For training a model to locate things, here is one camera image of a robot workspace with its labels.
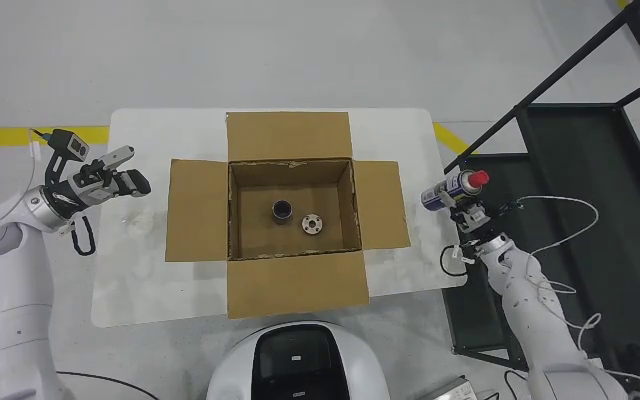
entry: yellow line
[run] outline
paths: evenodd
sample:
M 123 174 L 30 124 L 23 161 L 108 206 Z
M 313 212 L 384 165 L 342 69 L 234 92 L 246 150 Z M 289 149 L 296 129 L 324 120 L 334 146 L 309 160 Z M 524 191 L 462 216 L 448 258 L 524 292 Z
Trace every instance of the yellow line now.
M 34 126 L 42 133 L 49 133 L 54 127 L 51 126 Z M 106 144 L 109 142 L 108 126 L 56 126 L 55 128 L 67 129 L 82 138 L 87 144 Z M 29 143 L 28 128 L 0 128 L 0 147 L 7 146 L 26 146 Z
M 456 154 L 462 153 L 469 147 L 464 140 L 437 122 L 433 123 L 433 130 L 436 132 L 436 139 Z
M 40 132 L 51 132 L 54 127 L 34 127 Z M 68 129 L 75 132 L 88 144 L 107 144 L 109 142 L 108 126 L 59 126 L 56 128 Z M 26 146 L 29 142 L 28 128 L 0 128 L 0 147 Z M 462 153 L 469 147 L 462 139 L 437 122 L 433 123 L 436 139 L 447 146 L 456 154 Z M 40 143 L 44 141 L 33 135 Z

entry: white table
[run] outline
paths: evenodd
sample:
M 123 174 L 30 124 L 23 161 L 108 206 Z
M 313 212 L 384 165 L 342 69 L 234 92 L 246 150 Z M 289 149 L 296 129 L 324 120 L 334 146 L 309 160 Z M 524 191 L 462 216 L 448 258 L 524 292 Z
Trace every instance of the white table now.
M 225 114 L 215 109 L 122 109 L 111 118 L 109 151 L 131 145 L 125 164 L 139 169 L 152 192 L 102 206 L 92 321 L 99 327 L 226 314 L 226 262 L 166 263 L 165 234 L 172 158 L 227 161 Z M 444 178 L 431 116 L 419 109 L 347 111 L 356 160 L 395 160 L 400 168 L 411 247 L 366 250 L 370 296 L 463 285 L 439 267 L 442 248 L 458 243 L 446 211 L 428 212 L 420 193 Z M 448 265 L 463 271 L 459 262 Z

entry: spray can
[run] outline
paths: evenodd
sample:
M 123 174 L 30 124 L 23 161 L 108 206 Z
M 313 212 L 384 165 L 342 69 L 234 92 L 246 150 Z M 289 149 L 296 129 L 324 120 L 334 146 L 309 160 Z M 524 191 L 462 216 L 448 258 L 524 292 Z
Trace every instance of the spray can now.
M 482 190 L 482 186 L 489 182 L 489 174 L 485 171 L 465 170 L 422 192 L 420 200 L 429 211 L 437 211 L 446 205 L 440 199 L 440 193 L 445 191 L 456 202 L 464 197 L 475 196 Z

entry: floor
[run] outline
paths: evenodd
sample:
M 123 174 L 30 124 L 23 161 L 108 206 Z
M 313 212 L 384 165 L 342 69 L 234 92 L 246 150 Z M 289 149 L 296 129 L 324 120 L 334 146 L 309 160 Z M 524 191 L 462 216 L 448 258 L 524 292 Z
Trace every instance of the floor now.
M 613 0 L 8 2 L 0 13 L 0 126 L 108 125 L 122 107 L 406 106 L 426 108 L 471 142 L 616 7 Z M 542 100 L 617 100 L 640 86 L 639 66 L 629 33 L 617 33 Z M 636 127 L 637 103 L 627 110 Z M 91 156 L 105 149 L 94 146 Z M 440 150 L 444 163 L 454 157 L 445 145 Z M 482 150 L 524 145 L 509 125 Z M 0 147 L 0 200 L 24 185 L 26 154 Z M 94 224 L 98 212 L 89 213 Z M 204 399 L 226 350 L 291 319 L 99 329 L 89 318 L 93 261 L 75 256 L 68 237 L 47 237 L 47 248 L 59 369 L 124 379 L 163 399 Z M 508 398 L 504 369 L 451 354 L 440 292 L 310 317 L 365 338 L 393 399 L 414 399 L 461 374 L 479 397 L 498 390 Z M 144 398 L 108 382 L 64 379 L 79 399 Z

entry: open cardboard box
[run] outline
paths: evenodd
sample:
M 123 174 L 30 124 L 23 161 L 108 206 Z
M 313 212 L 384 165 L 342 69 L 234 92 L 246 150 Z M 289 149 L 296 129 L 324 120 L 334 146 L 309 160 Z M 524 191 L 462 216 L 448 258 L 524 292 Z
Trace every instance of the open cardboard box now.
M 410 245 L 398 164 L 353 160 L 347 113 L 229 113 L 227 138 L 228 163 L 172 160 L 166 261 L 227 260 L 230 318 L 367 304 L 363 250 Z

